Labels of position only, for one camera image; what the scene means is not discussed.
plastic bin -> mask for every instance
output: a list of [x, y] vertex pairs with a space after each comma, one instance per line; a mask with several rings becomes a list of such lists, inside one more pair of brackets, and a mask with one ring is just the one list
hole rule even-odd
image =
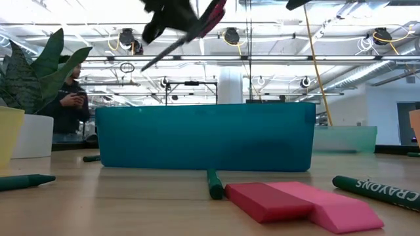
[[11, 160], [24, 116], [24, 110], [0, 106], [0, 168], [6, 167]]
[[96, 109], [105, 167], [306, 171], [314, 124], [311, 103]]
[[315, 127], [314, 152], [374, 153], [377, 127]]

wooden table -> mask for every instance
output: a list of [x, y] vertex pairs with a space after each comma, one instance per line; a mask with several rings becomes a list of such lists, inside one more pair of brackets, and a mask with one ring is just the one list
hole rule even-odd
[[[104, 168], [81, 160], [97, 153], [12, 160], [0, 175], [54, 174], [57, 181], [0, 193], [2, 235], [333, 235], [304, 220], [260, 225], [229, 201], [211, 201], [205, 171]], [[335, 189], [338, 174], [420, 191], [420, 159], [403, 156], [315, 155], [306, 173], [219, 172], [225, 184], [300, 181], [360, 198], [385, 227], [351, 235], [418, 235], [419, 213]]]

white wall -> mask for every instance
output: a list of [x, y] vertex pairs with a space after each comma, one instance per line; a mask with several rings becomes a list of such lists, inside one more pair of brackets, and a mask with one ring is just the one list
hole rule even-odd
[[366, 87], [366, 98], [367, 124], [378, 128], [376, 144], [401, 145], [397, 102], [420, 102], [420, 90], [415, 87]]
[[[344, 91], [343, 96], [327, 96], [327, 103], [334, 126], [367, 125], [368, 110], [366, 106], [365, 86]], [[316, 113], [325, 111], [324, 101], [317, 106]]]

red eraser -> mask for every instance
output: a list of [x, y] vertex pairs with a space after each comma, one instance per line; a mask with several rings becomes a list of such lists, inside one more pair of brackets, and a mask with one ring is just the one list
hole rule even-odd
[[305, 218], [314, 205], [263, 183], [228, 184], [226, 197], [259, 223]]

clear plastic bin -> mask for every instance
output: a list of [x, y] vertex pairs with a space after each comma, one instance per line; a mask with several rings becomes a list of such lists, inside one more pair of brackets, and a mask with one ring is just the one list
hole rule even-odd
[[313, 152], [374, 153], [377, 127], [315, 127]]

